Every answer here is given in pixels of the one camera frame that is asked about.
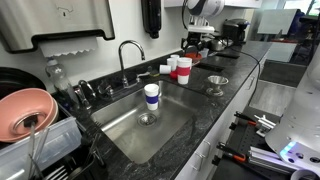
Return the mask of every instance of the paper towel dispenser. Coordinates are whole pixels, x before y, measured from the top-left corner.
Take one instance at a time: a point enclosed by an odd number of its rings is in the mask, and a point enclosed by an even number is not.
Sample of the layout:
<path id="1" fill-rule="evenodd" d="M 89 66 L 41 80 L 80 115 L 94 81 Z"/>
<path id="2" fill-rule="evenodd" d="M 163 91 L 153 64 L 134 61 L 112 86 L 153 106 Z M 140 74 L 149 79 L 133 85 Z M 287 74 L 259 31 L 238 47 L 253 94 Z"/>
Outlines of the paper towel dispenser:
<path id="1" fill-rule="evenodd" d="M 46 40 L 115 38 L 108 0 L 0 0 L 0 24 L 10 53 L 35 51 Z"/>

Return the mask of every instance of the white cup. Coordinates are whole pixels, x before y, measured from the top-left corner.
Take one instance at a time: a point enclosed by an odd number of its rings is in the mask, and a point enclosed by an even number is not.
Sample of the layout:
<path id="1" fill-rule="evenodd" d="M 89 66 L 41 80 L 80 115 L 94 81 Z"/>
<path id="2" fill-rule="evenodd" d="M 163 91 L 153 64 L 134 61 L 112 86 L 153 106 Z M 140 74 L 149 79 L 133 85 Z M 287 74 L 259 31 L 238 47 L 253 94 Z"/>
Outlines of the white cup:
<path id="1" fill-rule="evenodd" d="M 182 57 L 178 59 L 177 74 L 178 74 L 179 84 L 188 84 L 191 65 L 192 65 L 191 58 Z"/>
<path id="2" fill-rule="evenodd" d="M 159 73 L 160 74 L 170 74 L 171 73 L 171 66 L 160 65 Z"/>
<path id="3" fill-rule="evenodd" d="M 170 57 L 179 58 L 180 56 L 178 54 L 171 54 Z"/>
<path id="4" fill-rule="evenodd" d="M 177 69 L 177 61 L 178 58 L 171 57 L 167 59 L 167 64 L 171 66 L 171 71 L 175 71 Z"/>
<path id="5" fill-rule="evenodd" d="M 208 57 L 208 53 L 209 53 L 209 49 L 208 48 L 204 48 L 202 51 L 199 52 L 199 54 L 201 54 L 202 58 Z"/>
<path id="6" fill-rule="evenodd" d="M 148 109 L 151 111 L 157 110 L 159 105 L 159 86 L 148 84 L 144 87 L 144 93 Z"/>

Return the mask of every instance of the white cabinet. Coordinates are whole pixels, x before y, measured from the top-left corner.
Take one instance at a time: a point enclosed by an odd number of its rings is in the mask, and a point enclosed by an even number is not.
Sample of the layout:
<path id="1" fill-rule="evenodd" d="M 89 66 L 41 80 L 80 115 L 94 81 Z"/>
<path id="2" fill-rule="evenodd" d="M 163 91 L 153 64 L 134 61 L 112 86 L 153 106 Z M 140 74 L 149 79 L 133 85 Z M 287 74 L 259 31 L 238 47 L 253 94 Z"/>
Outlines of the white cabinet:
<path id="1" fill-rule="evenodd" d="M 214 124 L 207 136 L 203 139 L 197 150 L 193 153 L 186 165 L 180 171 L 176 180 L 206 180 L 211 174 L 214 166 L 211 164 L 212 159 L 218 154 L 216 145 L 218 142 L 226 142 L 231 130 L 229 126 L 235 121 L 234 113 L 243 111 L 253 94 L 258 80 L 258 67 L 254 69 L 236 96 L 230 102 L 228 107 L 222 113 L 220 118 Z"/>
<path id="2" fill-rule="evenodd" d="M 184 0 L 164 0 L 164 7 L 182 6 Z M 225 6 L 241 8 L 260 8 L 262 0 L 225 0 Z"/>

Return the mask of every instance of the bottle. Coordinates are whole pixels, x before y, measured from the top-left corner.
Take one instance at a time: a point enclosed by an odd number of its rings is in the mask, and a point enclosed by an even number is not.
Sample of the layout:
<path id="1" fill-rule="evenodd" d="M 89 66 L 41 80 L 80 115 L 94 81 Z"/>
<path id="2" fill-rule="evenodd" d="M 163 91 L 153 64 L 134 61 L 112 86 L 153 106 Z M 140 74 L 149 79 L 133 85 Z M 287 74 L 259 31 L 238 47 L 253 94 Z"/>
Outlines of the bottle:
<path id="1" fill-rule="evenodd" d="M 48 58 L 46 74 L 54 84 L 55 89 L 63 96 L 66 104 L 63 106 L 67 109 L 78 108 L 79 100 L 73 90 L 73 87 L 67 77 L 66 70 L 62 64 L 59 64 L 54 58 Z"/>

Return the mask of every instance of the pink bowl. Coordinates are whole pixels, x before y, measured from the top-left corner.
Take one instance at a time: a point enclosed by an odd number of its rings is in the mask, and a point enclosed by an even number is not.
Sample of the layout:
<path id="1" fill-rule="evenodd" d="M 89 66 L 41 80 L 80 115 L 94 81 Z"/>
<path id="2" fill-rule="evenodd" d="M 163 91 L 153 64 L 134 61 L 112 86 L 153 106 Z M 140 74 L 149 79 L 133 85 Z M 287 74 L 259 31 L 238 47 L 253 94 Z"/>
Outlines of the pink bowl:
<path id="1" fill-rule="evenodd" d="M 39 112 L 36 131 L 45 128 L 52 122 L 57 107 L 51 95 L 42 89 L 29 88 L 14 92 L 0 101 L 0 141 L 15 142 L 30 134 L 30 128 L 25 128 L 24 117 Z"/>

